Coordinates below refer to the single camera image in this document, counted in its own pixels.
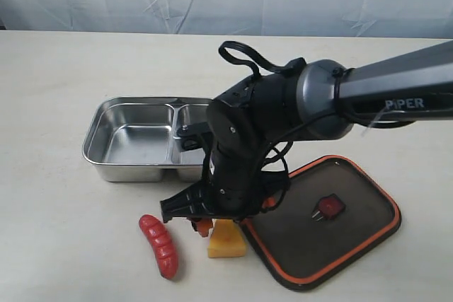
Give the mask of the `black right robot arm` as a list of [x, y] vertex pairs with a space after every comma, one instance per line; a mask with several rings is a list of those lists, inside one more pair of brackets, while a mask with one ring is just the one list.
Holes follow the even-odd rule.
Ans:
[[395, 129], [452, 118], [452, 43], [358, 68], [329, 59], [286, 65], [252, 47], [223, 42], [220, 56], [251, 74], [212, 99], [206, 121], [179, 129], [184, 149], [202, 149], [201, 178], [161, 201], [164, 222], [188, 219], [206, 236], [214, 219], [235, 222], [265, 213], [285, 196], [289, 171], [267, 171], [297, 141], [336, 140], [354, 125]]

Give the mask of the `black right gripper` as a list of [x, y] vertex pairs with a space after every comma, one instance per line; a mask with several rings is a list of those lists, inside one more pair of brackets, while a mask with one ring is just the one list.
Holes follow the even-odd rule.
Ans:
[[161, 216], [191, 220], [206, 238], [212, 219], [242, 221], [276, 208], [274, 195], [283, 193], [283, 172], [263, 171], [263, 159], [225, 154], [214, 146], [205, 157], [202, 177], [178, 194], [160, 201]]

